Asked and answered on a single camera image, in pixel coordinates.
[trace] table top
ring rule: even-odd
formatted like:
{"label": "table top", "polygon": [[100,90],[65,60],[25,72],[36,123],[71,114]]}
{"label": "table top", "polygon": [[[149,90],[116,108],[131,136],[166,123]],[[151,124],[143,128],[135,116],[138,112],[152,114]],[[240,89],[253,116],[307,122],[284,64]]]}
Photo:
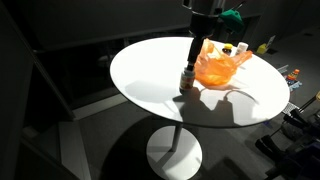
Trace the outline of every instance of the table top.
{"label": "table top", "polygon": [[[120,51],[111,64],[119,91],[141,108],[164,118],[212,128],[257,124],[281,113],[289,101],[283,76],[252,55],[228,84],[206,88],[197,80],[189,93],[179,91],[192,38],[141,41]],[[223,44],[213,41],[218,49]]]}

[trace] orange plastic bag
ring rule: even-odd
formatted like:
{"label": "orange plastic bag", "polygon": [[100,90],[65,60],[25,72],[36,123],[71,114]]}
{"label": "orange plastic bag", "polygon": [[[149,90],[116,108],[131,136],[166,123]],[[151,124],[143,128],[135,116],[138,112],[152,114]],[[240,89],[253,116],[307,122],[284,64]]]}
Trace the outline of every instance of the orange plastic bag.
{"label": "orange plastic bag", "polygon": [[251,57],[251,51],[230,57],[205,39],[195,63],[195,78],[204,86],[224,85],[237,72],[238,66]]}

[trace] white round table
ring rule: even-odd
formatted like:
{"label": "white round table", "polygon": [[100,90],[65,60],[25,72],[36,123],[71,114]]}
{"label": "white round table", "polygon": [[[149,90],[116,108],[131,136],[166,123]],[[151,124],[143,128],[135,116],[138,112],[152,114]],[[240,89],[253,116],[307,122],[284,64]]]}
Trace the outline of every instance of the white round table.
{"label": "white round table", "polygon": [[[177,122],[157,130],[147,145],[148,162],[164,179],[189,179],[201,166],[200,144],[182,124],[249,126],[272,119],[289,101],[283,76],[255,55],[238,68],[228,84],[208,89],[195,80],[194,88],[182,95],[180,77],[191,42],[187,37],[141,41],[120,51],[110,69],[115,86],[126,98]],[[222,43],[213,43],[222,49]]]}

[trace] small bottle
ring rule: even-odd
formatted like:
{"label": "small bottle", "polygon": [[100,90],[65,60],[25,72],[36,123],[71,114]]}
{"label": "small bottle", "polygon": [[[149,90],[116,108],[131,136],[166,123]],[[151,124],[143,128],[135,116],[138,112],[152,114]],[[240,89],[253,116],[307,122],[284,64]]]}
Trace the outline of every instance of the small bottle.
{"label": "small bottle", "polygon": [[230,56],[231,52],[232,52],[232,44],[226,43],[224,44],[224,48],[222,49],[222,52],[226,53],[228,56]]}
{"label": "small bottle", "polygon": [[297,77],[299,75],[299,72],[300,72],[299,69],[295,69],[292,73],[290,73],[286,77],[286,81],[287,81],[288,85],[292,85],[297,81]]}
{"label": "small bottle", "polygon": [[236,55],[245,52],[248,49],[248,44],[244,43],[244,42],[239,42],[238,46],[237,46],[237,52]]}
{"label": "small bottle", "polygon": [[194,71],[189,71],[187,68],[181,73],[180,91],[187,91],[192,89],[194,82]]}

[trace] table pedestal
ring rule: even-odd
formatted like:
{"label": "table pedestal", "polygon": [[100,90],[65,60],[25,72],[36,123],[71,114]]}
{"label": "table pedestal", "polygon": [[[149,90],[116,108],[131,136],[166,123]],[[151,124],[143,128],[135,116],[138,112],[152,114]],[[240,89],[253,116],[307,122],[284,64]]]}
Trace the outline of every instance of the table pedestal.
{"label": "table pedestal", "polygon": [[157,130],[149,139],[147,158],[163,179],[186,180],[194,176],[202,162],[198,140],[182,125]]}

